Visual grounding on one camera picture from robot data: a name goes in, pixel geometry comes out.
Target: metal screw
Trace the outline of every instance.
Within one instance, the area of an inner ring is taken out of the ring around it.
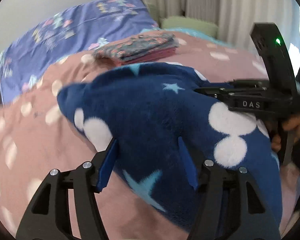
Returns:
[[[239,171],[240,171],[240,173],[244,173],[244,174],[246,174],[248,172],[246,167],[240,167]]]
[[[214,165],[213,161],[212,160],[205,160],[204,161],[204,165],[208,166],[208,167],[211,167]]]
[[[92,163],[91,162],[85,162],[84,164],[82,164],[82,167],[85,168],[85,169],[88,169],[92,166]]]
[[[55,175],[58,174],[58,172],[59,172],[59,171],[58,171],[57,169],[53,169],[53,170],[50,171],[50,175],[51,175],[51,176],[55,176]]]

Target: purple patterned sheet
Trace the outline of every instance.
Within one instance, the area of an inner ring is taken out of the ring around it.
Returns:
[[[0,54],[0,92],[7,104],[31,89],[49,65],[157,27],[142,0],[99,0],[39,23]]]

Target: pink bedsheet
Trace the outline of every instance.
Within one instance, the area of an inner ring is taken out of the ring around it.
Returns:
[[[267,77],[259,56],[173,33],[180,48],[176,55],[160,62],[193,67],[210,82]],[[0,109],[0,221],[12,235],[34,192],[51,169],[75,169],[95,154],[93,145],[61,115],[56,101],[62,86],[92,81],[113,67],[94,62],[91,53],[77,53],[52,64],[31,91]],[[281,170],[284,201],[281,231],[293,212],[298,176],[295,167]],[[187,238],[185,231],[134,195],[114,173],[108,187],[96,199],[110,239]],[[79,236],[71,195],[70,203],[74,235]]]

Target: person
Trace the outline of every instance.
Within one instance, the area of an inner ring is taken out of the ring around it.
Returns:
[[[284,131],[295,132],[295,143],[300,140],[300,114],[292,115],[287,121],[282,123]],[[278,152],[281,149],[281,138],[278,134],[274,135],[271,140],[271,148],[274,152]]]

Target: folded blanket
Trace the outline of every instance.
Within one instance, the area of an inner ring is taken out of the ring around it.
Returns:
[[[110,70],[92,83],[58,94],[61,112],[97,151],[119,142],[115,171],[145,202],[190,230],[200,196],[182,161],[186,139],[206,158],[253,175],[279,226],[282,196],[278,159],[260,120],[228,111],[215,98],[195,93],[211,86],[197,70],[167,63]]]
[[[139,35],[114,45],[106,45],[94,52],[94,57],[110,58],[116,65],[145,62],[148,59],[158,60],[172,56],[178,41],[171,33],[160,33],[159,35]]]

